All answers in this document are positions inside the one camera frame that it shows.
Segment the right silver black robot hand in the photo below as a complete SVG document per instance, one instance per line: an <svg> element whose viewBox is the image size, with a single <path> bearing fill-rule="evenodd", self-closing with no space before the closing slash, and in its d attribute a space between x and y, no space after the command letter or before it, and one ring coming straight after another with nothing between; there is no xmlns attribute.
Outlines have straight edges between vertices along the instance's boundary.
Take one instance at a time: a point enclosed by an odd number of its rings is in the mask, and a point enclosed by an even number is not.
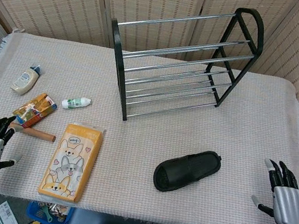
<svg viewBox="0 0 299 224"><path fill-rule="evenodd" d="M264 161L269 172L273 206L265 206L253 195L254 205L272 217L276 224L299 224L299 188L295 175L282 161Z"/></svg>

